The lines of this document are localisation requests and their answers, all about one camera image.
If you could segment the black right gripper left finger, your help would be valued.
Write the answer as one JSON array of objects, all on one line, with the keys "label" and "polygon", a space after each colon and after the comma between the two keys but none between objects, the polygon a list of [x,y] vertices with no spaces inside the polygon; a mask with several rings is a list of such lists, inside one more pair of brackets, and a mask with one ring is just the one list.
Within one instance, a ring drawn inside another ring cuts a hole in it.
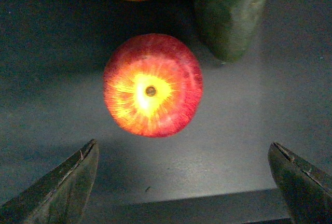
[{"label": "black right gripper left finger", "polygon": [[99,162],[92,139],[1,206],[1,223],[81,223]]}]

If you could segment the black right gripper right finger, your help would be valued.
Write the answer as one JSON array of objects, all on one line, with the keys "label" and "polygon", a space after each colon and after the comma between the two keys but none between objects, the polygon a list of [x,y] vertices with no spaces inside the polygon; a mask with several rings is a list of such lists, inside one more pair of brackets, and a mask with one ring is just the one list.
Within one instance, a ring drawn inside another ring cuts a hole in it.
[{"label": "black right gripper right finger", "polygon": [[293,223],[331,223],[331,175],[275,142],[268,161]]}]

